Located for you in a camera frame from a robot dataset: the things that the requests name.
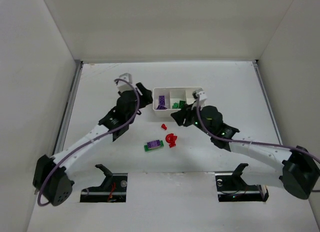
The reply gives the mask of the small green lego brick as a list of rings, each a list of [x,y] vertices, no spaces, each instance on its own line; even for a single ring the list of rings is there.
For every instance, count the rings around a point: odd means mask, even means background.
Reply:
[[[180,104],[178,102],[174,103],[172,106],[173,109],[179,109],[180,108]]]

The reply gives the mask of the purple lego brick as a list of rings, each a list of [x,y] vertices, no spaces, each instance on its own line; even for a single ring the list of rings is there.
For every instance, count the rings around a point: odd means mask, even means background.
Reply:
[[[165,106],[163,106],[163,105],[158,105],[156,109],[157,109],[157,110],[166,110],[167,107],[165,107]]]

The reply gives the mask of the green plate purple brick lego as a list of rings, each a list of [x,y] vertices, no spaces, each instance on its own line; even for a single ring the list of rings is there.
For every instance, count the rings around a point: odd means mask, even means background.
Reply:
[[[156,150],[156,149],[159,149],[162,147],[164,147],[164,143],[162,140],[153,140],[153,141],[147,142],[144,145],[144,151],[149,152],[149,151]]]

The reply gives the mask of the green purple lego assembly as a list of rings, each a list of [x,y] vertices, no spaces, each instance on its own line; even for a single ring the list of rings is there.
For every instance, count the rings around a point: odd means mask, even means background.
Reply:
[[[187,106],[187,102],[186,101],[183,101],[183,100],[180,100],[179,103],[178,103],[178,108],[179,109],[183,109]]]

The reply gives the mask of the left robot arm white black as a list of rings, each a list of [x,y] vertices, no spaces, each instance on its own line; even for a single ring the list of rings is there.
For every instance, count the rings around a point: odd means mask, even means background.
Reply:
[[[68,149],[53,156],[41,156],[35,166],[33,186],[38,190],[39,206],[59,206],[74,190],[107,187],[113,174],[102,164],[84,170],[84,164],[102,141],[115,142],[129,129],[140,110],[153,103],[151,90],[142,83],[133,86],[124,79],[115,79],[119,98],[116,105],[87,135]]]

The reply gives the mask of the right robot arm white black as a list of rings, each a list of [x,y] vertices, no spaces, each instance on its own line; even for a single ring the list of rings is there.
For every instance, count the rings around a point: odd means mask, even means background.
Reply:
[[[232,173],[237,186],[259,184],[279,187],[296,198],[306,200],[320,177],[319,159],[301,146],[234,139],[239,130],[224,123],[222,113],[214,106],[199,108],[196,104],[186,105],[171,113],[171,117],[178,126],[193,125],[200,129],[210,136],[217,148],[248,156],[268,166],[267,169],[258,169],[247,162],[239,164]]]

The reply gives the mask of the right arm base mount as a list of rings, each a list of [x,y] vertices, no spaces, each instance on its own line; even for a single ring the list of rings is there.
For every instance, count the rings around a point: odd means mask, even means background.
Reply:
[[[259,184],[248,185],[242,174],[249,165],[241,163],[234,171],[215,173],[215,183],[219,202],[266,202],[269,191]]]

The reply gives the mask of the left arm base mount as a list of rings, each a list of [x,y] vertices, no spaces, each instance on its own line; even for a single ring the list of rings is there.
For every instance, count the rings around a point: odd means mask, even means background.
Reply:
[[[88,187],[81,191],[82,203],[124,203],[127,198],[127,173],[112,173],[102,164],[96,165],[104,174],[101,185]]]

